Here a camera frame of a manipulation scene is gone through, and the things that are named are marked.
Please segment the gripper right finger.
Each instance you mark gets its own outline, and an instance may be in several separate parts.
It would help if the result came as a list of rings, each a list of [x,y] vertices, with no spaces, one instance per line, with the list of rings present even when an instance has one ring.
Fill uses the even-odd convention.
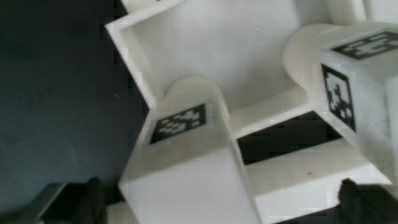
[[[340,181],[337,224],[398,224],[398,199],[378,184]]]

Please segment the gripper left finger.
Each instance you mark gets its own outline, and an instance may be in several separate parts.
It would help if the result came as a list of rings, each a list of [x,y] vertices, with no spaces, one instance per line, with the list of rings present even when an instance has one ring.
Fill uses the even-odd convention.
[[[104,192],[97,177],[45,186],[13,224],[106,224]]]

